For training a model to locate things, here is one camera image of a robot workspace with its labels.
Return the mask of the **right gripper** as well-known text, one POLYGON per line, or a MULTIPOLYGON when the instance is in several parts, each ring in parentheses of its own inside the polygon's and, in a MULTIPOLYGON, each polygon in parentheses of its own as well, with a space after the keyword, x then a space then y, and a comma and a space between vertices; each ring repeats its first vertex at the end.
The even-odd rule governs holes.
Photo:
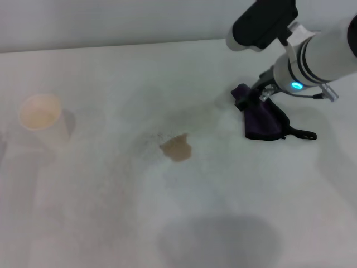
POLYGON ((278 86, 274 78, 274 66, 259 75, 259 79, 250 88, 248 95, 236 96, 235 106, 240 111, 245 111, 251 104, 259 104, 263 92, 276 94, 278 86))

